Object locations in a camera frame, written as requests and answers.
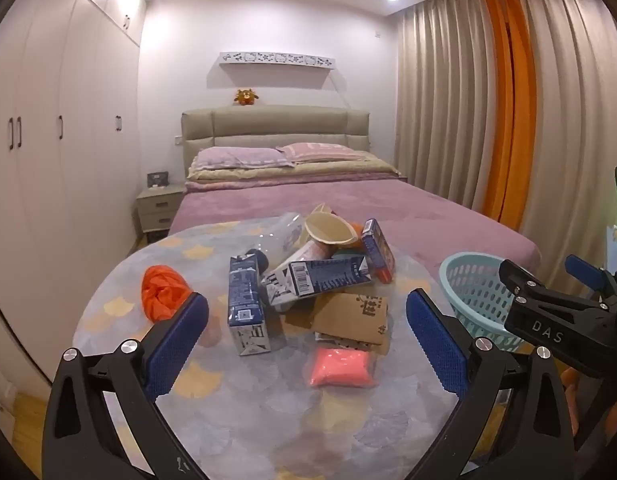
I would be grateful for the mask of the orange plastic bag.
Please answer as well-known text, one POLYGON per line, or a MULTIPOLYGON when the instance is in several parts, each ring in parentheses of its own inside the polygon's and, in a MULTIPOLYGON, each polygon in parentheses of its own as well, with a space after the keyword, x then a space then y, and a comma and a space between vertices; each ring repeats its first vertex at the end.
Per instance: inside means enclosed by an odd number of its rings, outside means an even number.
POLYGON ((141 305, 151 323, 167 321, 192 293, 191 287, 171 266, 149 266, 141 281, 141 305))

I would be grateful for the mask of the blue milk carton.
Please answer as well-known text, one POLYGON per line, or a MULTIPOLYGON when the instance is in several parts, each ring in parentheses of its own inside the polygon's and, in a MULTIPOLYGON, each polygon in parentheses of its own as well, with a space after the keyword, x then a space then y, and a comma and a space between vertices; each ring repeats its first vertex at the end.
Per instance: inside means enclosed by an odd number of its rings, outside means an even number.
POLYGON ((263 281, 267 303, 278 312, 297 301, 373 281, 365 256, 291 261, 263 281))
POLYGON ((261 270, 268 260, 251 249, 231 257, 228 272, 227 326, 239 356, 268 353, 270 342, 261 299, 261 270))

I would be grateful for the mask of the brown paper bag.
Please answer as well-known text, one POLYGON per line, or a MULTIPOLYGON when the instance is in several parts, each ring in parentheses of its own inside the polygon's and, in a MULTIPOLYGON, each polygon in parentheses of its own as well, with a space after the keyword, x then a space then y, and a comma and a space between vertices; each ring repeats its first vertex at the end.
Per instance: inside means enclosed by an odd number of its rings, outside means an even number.
POLYGON ((386 356, 390 348, 386 297, 334 292, 299 301, 281 315, 286 336, 313 335, 317 341, 386 356))

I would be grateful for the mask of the pink tissue packet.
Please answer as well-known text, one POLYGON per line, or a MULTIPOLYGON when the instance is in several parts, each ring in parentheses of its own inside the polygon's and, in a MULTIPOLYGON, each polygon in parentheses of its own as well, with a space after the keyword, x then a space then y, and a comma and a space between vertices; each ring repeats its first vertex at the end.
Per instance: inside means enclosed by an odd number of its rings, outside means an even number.
POLYGON ((371 352, 318 348, 308 382, 312 387, 372 387, 375 384, 374 365, 371 352))

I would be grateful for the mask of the blue red snack box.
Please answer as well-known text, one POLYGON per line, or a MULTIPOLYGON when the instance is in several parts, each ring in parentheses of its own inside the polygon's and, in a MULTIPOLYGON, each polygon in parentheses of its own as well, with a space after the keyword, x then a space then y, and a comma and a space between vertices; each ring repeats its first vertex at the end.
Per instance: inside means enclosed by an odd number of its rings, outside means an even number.
POLYGON ((395 259, 376 219, 371 218, 364 223, 361 241, 369 266, 373 269, 375 277, 382 284, 392 283, 395 272, 395 259))

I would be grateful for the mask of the clear plastic water bottle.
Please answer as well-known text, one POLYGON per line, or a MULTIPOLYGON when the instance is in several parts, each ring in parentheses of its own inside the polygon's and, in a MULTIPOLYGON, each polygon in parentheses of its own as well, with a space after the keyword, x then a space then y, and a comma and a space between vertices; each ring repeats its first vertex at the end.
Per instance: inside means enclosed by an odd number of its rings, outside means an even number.
POLYGON ((260 232, 255 234, 246 254, 258 259, 261 274, 275 270, 295 251, 303 226, 304 218, 296 212, 260 219, 260 232))

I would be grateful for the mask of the orange paper cup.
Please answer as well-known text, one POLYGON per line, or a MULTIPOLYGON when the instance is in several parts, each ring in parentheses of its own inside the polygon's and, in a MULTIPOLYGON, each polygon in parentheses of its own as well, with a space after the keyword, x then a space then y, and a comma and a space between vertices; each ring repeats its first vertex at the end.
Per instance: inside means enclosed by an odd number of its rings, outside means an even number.
POLYGON ((362 226, 332 212, 312 212, 304 226, 308 236, 318 243, 347 249, 362 248, 362 226))

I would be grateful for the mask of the white pink-label drink bottle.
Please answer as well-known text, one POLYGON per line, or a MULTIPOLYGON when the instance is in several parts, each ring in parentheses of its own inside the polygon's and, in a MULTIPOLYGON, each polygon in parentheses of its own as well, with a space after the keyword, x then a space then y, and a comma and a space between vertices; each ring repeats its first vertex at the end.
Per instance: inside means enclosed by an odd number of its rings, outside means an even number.
POLYGON ((336 251, 336 246, 326 245, 308 240, 303 246, 296 250, 289 258, 289 262, 295 261, 319 261, 329 259, 336 251))

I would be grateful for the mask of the purple pillow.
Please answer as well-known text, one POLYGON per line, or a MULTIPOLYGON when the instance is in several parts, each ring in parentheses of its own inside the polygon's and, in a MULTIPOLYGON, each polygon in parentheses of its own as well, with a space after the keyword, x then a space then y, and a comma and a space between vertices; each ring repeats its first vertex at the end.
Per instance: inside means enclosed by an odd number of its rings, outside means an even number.
POLYGON ((212 146, 204 148, 191 163, 190 169, 264 169, 293 167, 294 162, 276 148, 235 148, 235 146, 212 146))

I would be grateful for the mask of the folded beige quilt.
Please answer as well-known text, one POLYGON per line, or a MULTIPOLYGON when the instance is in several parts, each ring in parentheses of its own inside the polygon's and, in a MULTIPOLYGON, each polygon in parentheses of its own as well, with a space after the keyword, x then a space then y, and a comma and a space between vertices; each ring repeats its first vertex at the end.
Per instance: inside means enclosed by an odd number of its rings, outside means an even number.
POLYGON ((293 167, 270 167, 258 169, 190 169, 188 180, 198 183, 215 181, 246 181, 254 179, 276 179, 296 177, 322 177, 335 174, 389 174, 400 177, 400 173, 384 160, 366 154, 357 160, 336 160, 335 162, 302 162, 293 167))

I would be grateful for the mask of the pink pillow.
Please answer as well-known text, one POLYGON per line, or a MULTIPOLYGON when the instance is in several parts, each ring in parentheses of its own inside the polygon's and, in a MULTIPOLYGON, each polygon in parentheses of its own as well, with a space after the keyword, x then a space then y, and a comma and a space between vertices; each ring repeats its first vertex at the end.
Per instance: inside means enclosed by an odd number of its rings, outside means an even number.
POLYGON ((278 148, 290 162, 307 164, 308 162, 345 162, 365 158, 365 153, 352 150, 347 146, 330 143, 300 142, 278 148))

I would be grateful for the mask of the beige padded headboard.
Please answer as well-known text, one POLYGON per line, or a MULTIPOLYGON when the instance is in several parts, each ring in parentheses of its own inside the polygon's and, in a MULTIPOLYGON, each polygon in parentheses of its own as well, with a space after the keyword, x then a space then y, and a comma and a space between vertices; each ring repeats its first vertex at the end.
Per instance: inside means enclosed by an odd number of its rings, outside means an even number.
POLYGON ((293 143, 339 144, 368 152, 369 114, 365 110, 307 105, 225 106, 187 110, 180 118, 182 161, 212 146, 279 148, 293 143))

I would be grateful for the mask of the orange plush toy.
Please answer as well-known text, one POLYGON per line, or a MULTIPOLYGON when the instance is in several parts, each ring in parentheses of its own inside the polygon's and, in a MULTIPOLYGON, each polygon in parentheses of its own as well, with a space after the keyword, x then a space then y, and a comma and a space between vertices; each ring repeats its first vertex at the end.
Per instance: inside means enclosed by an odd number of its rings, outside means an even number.
POLYGON ((238 89, 234 98, 234 102, 241 106, 254 105, 258 100, 258 95, 252 89, 238 89))

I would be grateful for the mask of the white built-in wardrobe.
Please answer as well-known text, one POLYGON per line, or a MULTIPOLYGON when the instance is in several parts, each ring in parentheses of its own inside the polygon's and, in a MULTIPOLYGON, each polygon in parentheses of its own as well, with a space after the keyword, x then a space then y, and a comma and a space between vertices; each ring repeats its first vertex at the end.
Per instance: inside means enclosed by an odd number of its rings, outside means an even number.
POLYGON ((0 23, 0 310, 46 378, 136 243, 145 0, 16 0, 0 23))

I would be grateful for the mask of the white decorated wall shelf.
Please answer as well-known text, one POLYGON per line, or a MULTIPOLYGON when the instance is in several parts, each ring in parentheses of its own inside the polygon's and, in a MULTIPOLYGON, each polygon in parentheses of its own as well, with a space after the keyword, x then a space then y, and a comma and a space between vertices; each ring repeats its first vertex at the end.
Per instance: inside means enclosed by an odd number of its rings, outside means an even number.
POLYGON ((217 63, 300 66, 320 70, 336 68, 336 60, 327 56, 262 51, 220 52, 217 63))

